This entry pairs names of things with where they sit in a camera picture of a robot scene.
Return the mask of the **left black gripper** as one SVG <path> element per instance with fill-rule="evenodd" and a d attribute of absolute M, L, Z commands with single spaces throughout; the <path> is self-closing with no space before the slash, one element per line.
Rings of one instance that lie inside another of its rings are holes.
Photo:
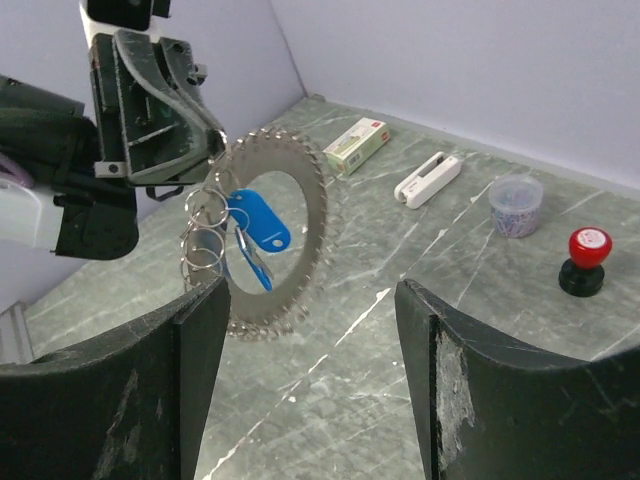
<path fill-rule="evenodd" d="M 95 35 L 89 58 L 102 160 L 122 163 L 135 186 L 203 181 L 225 142 L 191 45 L 121 29 Z"/>

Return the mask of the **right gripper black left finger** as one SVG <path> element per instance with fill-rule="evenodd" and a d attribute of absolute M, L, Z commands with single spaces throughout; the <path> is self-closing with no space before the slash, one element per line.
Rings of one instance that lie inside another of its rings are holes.
<path fill-rule="evenodd" d="M 5 479 L 191 479 L 230 313 L 225 281 L 1 368 Z"/>

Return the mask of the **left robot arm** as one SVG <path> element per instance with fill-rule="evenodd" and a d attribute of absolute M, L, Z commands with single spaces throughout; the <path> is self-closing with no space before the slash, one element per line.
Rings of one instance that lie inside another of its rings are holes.
<path fill-rule="evenodd" d="M 156 201 L 202 182 L 224 150 L 189 43 L 119 29 L 89 49 L 95 114 L 1 80 L 2 230 L 55 255 L 109 261 L 139 240 L 136 192 Z"/>

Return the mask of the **blue tagged key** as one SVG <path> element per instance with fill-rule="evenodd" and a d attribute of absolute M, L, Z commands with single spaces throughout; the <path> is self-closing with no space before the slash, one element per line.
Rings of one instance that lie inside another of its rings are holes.
<path fill-rule="evenodd" d="M 249 235 L 235 223 L 226 226 L 222 272 L 245 293 L 265 294 L 274 288 L 273 273 Z"/>
<path fill-rule="evenodd" d="M 231 193 L 227 204 L 235 222 L 260 249 L 279 253 L 289 247 L 291 232 L 257 191 L 238 189 Z"/>

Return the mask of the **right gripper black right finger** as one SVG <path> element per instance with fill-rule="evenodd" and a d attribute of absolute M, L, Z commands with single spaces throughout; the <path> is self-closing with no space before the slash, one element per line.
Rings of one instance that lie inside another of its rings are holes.
<path fill-rule="evenodd" d="M 428 479 L 635 479 L 639 351 L 584 361 L 507 335 L 413 280 L 396 324 Z"/>

